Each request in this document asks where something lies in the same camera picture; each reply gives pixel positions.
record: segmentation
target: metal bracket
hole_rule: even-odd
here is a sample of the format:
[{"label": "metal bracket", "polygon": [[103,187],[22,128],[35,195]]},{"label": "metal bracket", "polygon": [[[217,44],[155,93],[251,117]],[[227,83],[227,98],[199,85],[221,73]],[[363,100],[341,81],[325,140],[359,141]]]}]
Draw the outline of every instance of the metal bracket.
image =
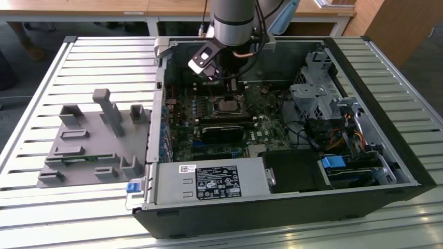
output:
[{"label": "metal bracket", "polygon": [[173,52],[170,50],[170,38],[167,38],[167,37],[157,38],[155,42],[154,42],[155,58],[161,59],[171,53]]},{"label": "metal bracket", "polygon": [[327,95],[323,86],[313,84],[295,84],[291,86],[291,93],[295,98],[317,98],[321,95]]}]

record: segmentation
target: warning label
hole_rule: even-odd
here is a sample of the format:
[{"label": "warning label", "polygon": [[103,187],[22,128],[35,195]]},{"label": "warning label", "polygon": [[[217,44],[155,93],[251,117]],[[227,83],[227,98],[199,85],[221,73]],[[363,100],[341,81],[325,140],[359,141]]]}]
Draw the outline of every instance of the warning label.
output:
[{"label": "warning label", "polygon": [[213,200],[242,196],[237,166],[195,169],[197,197]]}]

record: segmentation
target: small green circuit board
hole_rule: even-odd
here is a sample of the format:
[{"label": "small green circuit board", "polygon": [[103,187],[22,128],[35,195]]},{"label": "small green circuit board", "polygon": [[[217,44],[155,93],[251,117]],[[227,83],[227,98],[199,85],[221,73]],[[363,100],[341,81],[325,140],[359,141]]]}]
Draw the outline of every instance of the small green circuit board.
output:
[{"label": "small green circuit board", "polygon": [[243,109],[239,111],[242,115],[254,117],[251,128],[245,129],[242,141],[211,145],[206,145],[201,140],[199,135],[206,126],[195,125],[195,119],[218,115],[211,109],[211,102],[222,96],[214,96],[211,99],[207,96],[181,95],[177,105],[185,117],[178,118],[174,115],[171,124],[174,161],[194,161],[197,158],[205,160],[206,156],[218,159],[218,155],[246,158],[250,157],[250,145],[263,144],[267,150],[290,150],[291,140],[279,114],[281,93],[282,91],[269,91],[263,83],[250,83],[243,95],[235,98],[243,102]]}]

